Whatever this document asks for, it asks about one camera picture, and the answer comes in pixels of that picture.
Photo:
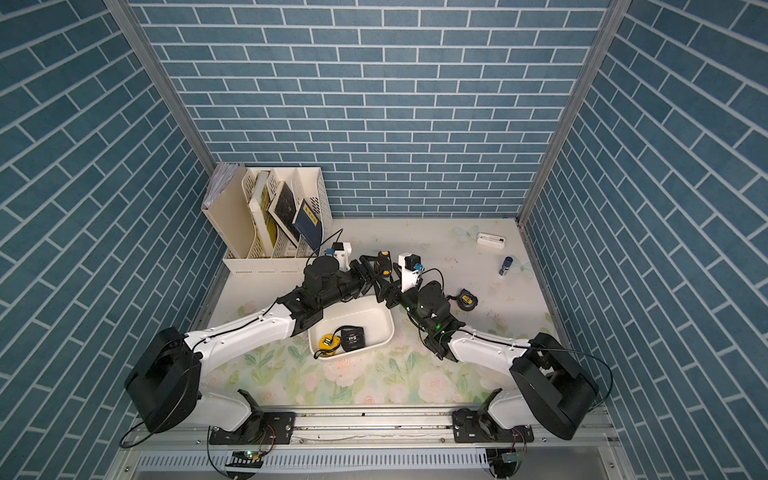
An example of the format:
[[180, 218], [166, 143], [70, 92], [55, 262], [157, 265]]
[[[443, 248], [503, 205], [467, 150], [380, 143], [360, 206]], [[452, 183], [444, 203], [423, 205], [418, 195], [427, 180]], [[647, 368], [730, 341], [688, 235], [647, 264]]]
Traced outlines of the black yellow tape measure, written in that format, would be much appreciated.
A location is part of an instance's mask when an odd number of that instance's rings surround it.
[[388, 251], [380, 251], [376, 258], [377, 274], [386, 281], [391, 280], [392, 260]]

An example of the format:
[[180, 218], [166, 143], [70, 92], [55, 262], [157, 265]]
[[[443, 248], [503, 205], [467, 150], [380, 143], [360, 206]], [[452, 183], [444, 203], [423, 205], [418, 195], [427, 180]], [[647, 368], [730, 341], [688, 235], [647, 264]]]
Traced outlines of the black square tape measure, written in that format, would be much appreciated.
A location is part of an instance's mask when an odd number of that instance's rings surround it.
[[366, 346], [365, 331], [361, 326], [345, 325], [338, 328], [341, 348], [345, 353], [360, 350]]

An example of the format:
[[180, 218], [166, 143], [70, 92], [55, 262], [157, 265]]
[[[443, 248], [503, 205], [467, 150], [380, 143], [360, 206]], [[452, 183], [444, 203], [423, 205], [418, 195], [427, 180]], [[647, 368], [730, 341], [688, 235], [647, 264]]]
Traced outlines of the round black tape measure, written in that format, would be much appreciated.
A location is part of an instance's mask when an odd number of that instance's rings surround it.
[[478, 298], [467, 289], [462, 289], [459, 294], [454, 297], [454, 301], [459, 309], [465, 312], [474, 310], [478, 305]]

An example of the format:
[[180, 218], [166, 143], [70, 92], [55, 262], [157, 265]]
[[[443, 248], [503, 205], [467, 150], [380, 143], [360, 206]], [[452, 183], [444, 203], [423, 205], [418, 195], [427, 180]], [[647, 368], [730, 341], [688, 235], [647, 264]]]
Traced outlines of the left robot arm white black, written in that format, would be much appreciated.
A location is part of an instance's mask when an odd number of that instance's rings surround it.
[[159, 331], [125, 381], [142, 425], [151, 434], [201, 425], [254, 436], [261, 411], [252, 396], [246, 391], [218, 391], [205, 385], [205, 377], [258, 347], [352, 312], [370, 289], [390, 285], [391, 271], [388, 252], [362, 255], [346, 270], [336, 258], [322, 256], [305, 267], [299, 286], [265, 309], [206, 330]]

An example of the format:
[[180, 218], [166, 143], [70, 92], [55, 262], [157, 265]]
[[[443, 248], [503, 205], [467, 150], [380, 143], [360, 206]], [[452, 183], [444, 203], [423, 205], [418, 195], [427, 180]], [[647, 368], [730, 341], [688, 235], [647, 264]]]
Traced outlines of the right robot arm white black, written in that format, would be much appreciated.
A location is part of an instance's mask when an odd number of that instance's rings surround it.
[[373, 288], [387, 307], [404, 308], [425, 348], [439, 359], [479, 365], [514, 381], [515, 392], [494, 390], [472, 414], [486, 438], [502, 441], [530, 422], [562, 440], [574, 437], [599, 393], [595, 381], [573, 358], [574, 350], [546, 333], [513, 340], [468, 327], [451, 313], [448, 296], [437, 281], [405, 288], [387, 271], [376, 278]]

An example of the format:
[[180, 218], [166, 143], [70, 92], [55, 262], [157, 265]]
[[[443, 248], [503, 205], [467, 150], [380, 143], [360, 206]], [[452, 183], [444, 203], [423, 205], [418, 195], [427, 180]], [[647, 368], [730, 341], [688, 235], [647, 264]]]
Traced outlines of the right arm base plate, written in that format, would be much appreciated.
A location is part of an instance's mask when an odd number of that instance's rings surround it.
[[452, 432], [456, 443], [527, 444], [535, 440], [529, 425], [510, 429], [499, 426], [489, 414], [460, 408], [451, 414]]

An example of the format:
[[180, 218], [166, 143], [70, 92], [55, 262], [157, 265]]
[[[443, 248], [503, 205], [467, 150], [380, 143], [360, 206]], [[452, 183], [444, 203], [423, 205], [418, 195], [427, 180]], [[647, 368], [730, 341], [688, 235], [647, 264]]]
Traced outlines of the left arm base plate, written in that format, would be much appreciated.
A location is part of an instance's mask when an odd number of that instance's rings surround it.
[[267, 411], [252, 414], [245, 423], [229, 432], [213, 429], [208, 436], [211, 445], [287, 445], [291, 441], [296, 413]]

